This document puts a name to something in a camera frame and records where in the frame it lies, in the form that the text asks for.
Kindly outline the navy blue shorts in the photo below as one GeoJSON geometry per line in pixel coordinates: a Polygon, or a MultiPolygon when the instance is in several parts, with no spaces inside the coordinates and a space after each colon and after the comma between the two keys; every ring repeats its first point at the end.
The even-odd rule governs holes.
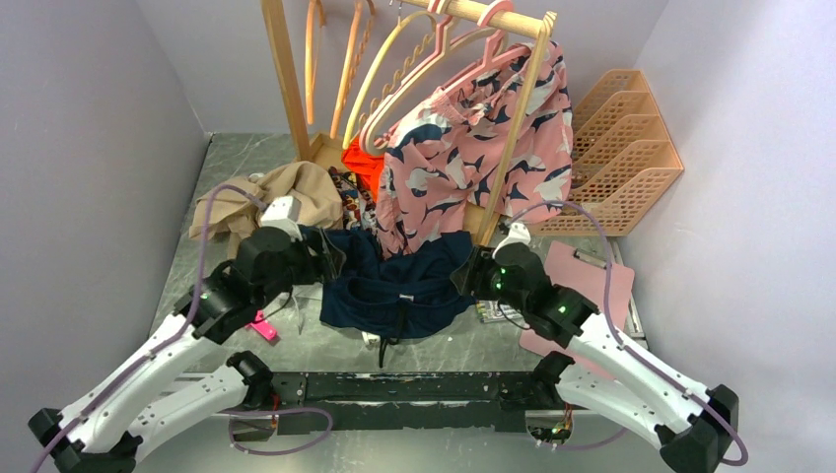
{"type": "Polygon", "coordinates": [[[325,234],[346,261],[339,276],[323,286],[319,319],[332,327],[378,336],[380,367],[388,347],[434,335],[475,304],[475,298],[461,295],[451,280],[473,249],[466,231],[444,233],[413,253],[388,259],[368,230],[325,234]]]}

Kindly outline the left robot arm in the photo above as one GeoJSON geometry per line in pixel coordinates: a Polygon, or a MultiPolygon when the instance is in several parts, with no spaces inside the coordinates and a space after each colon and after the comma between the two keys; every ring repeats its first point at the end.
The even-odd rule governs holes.
{"type": "Polygon", "coordinates": [[[245,238],[237,255],[196,283],[114,373],[62,409],[28,422],[40,460],[61,472],[130,472],[163,443],[216,414],[277,422],[286,415],[270,368],[242,351],[164,395],[186,368],[219,351],[258,312],[296,287],[334,280],[345,263],[323,230],[288,223],[245,238]]]}

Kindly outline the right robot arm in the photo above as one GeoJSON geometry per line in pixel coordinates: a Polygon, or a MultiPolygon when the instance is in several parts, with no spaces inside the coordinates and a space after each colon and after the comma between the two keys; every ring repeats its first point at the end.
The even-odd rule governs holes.
{"type": "Polygon", "coordinates": [[[636,434],[674,472],[714,472],[735,438],[739,398],[668,366],[616,328],[579,292],[551,281],[521,243],[476,247],[453,271],[465,296],[506,304],[558,345],[533,371],[542,407],[584,407],[636,434]]]}

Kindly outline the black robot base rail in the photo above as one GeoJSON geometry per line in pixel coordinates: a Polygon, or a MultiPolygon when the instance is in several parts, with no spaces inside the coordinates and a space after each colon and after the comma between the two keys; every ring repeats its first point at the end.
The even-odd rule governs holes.
{"type": "Polygon", "coordinates": [[[523,433],[562,419],[565,403],[537,393],[530,372],[277,372],[281,434],[401,429],[523,433]]]}

